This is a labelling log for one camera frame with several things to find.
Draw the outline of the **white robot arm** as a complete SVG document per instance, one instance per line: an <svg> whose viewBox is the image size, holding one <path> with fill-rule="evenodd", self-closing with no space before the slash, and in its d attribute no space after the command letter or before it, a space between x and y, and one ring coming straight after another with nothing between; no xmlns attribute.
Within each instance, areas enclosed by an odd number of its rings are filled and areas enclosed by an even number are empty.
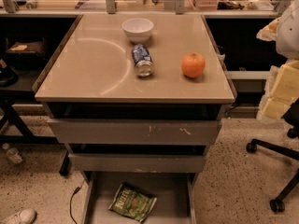
<svg viewBox="0 0 299 224"><path fill-rule="evenodd" d="M281 119L299 98L299 0L293 0L277 19L261 29L256 37L275 41L278 54L287 58L280 67L272 66L259 104L257 120Z"/></svg>

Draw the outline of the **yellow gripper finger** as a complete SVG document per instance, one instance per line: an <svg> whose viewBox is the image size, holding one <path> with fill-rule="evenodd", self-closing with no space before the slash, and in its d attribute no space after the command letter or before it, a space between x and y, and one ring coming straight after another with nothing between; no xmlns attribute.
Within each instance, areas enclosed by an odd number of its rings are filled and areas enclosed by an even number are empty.
<svg viewBox="0 0 299 224"><path fill-rule="evenodd" d="M273 98L278 98L285 103L294 103L299 98L298 60L293 60L280 66L270 94Z"/></svg>
<svg viewBox="0 0 299 224"><path fill-rule="evenodd" d="M265 98L263 100L263 114L270 119L281 119L291 107L291 103L277 98Z"/></svg>

